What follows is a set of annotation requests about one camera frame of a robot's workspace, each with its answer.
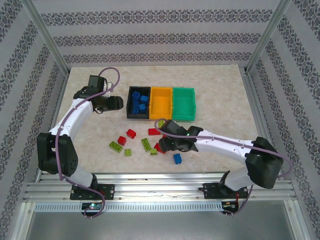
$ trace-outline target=striped wall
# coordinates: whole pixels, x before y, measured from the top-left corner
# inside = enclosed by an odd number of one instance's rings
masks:
[[[53,120],[64,76],[17,0],[0,1],[0,240],[12,233],[38,167],[36,137]]]
[[[239,64],[279,0],[36,0],[70,67]]]
[[[319,16],[319,0],[292,1],[251,75],[273,144],[293,162],[312,239],[320,239]]]

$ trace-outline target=green lego brick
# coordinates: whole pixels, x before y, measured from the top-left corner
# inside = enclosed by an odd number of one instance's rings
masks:
[[[150,155],[157,155],[157,149],[151,148],[150,149]]]
[[[124,150],[124,155],[125,155],[126,157],[130,157],[130,156],[131,156],[131,149],[130,149],[130,148],[125,149],[125,150]]]
[[[148,139],[147,139],[147,138],[144,138],[144,139],[141,140],[141,142],[142,142],[142,144],[143,144],[144,150],[145,150],[146,152],[150,151],[151,146],[150,146],[150,143],[149,143]]]
[[[165,124],[165,120],[158,121],[158,128],[161,128]]]
[[[118,154],[122,151],[122,146],[120,146],[118,143],[115,143],[114,141],[110,143],[109,147],[115,150]]]

